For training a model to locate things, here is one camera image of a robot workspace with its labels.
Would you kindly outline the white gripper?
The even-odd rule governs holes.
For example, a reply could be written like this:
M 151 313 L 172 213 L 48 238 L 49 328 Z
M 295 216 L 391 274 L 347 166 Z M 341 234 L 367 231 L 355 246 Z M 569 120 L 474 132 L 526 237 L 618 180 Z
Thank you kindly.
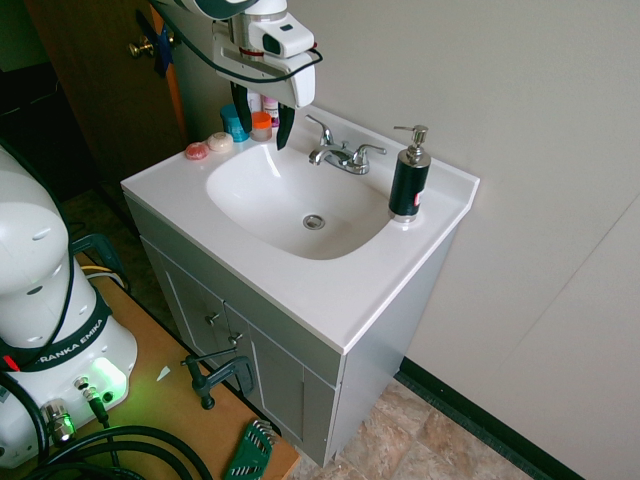
M 264 54 L 258 60 L 243 56 L 226 33 L 213 33 L 213 62 L 217 74 L 230 83 L 234 107 L 245 133 L 252 130 L 247 93 L 253 90 L 279 102 L 278 150 L 286 147 L 295 119 L 295 109 L 306 107 L 315 98 L 315 67 L 304 52 L 291 58 Z

